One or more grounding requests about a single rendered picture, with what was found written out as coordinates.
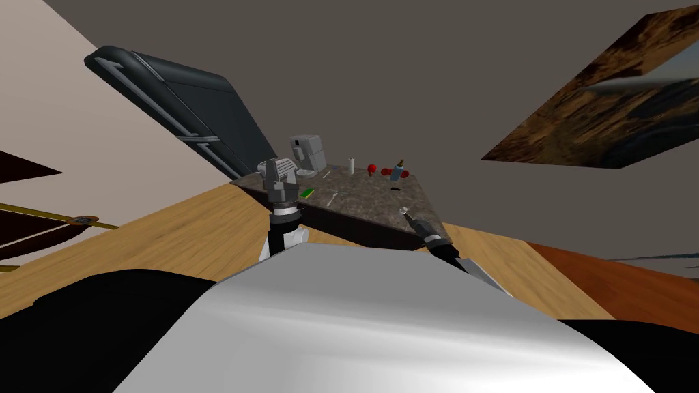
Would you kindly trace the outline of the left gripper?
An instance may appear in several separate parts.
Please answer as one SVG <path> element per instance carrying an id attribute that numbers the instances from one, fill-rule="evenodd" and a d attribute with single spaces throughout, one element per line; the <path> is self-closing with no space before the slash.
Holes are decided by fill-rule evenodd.
<path id="1" fill-rule="evenodd" d="M 264 189 L 268 195 L 268 201 L 274 205 L 296 203 L 298 199 L 298 182 L 296 171 L 287 172 L 284 182 L 279 181 L 279 172 L 276 160 L 266 161 Z"/>

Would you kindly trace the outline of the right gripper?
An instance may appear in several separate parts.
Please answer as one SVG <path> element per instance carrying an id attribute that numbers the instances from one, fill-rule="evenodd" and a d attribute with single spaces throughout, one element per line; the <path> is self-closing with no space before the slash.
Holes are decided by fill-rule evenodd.
<path id="1" fill-rule="evenodd" d="M 408 208 L 406 207 L 401 208 L 401 214 L 407 222 L 410 222 L 410 226 L 420 238 L 428 238 L 433 236 L 433 227 L 429 222 L 421 219 L 414 219 L 409 214 Z"/>

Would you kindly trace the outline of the grey coffee machine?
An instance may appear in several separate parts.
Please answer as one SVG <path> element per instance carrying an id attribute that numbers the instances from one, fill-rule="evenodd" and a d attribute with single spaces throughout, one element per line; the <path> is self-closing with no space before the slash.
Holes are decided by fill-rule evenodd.
<path id="1" fill-rule="evenodd" d="M 320 172 L 326 168 L 327 163 L 320 135 L 292 136 L 289 142 L 300 169 Z"/>

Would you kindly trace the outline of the dark grey fridge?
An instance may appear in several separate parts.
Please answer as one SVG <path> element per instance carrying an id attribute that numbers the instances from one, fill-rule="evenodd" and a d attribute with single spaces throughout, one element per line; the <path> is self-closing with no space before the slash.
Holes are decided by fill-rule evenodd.
<path id="1" fill-rule="evenodd" d="M 221 75 L 116 46 L 98 48 L 84 64 L 229 179 L 277 156 Z"/>

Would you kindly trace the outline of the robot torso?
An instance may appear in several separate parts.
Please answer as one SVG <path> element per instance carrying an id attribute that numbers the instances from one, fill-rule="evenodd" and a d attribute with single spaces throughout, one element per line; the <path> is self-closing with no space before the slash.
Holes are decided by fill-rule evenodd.
<path id="1" fill-rule="evenodd" d="M 114 393 L 654 393 L 427 253 L 304 243 L 207 290 Z"/>

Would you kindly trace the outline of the brown picture on wall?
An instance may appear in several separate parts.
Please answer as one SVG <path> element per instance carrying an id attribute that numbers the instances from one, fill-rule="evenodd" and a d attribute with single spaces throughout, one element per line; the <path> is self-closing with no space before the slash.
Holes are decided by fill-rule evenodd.
<path id="1" fill-rule="evenodd" d="M 699 44 L 699 5 L 643 16 L 484 160 L 622 169 L 699 141 L 699 71 L 651 72 Z"/>

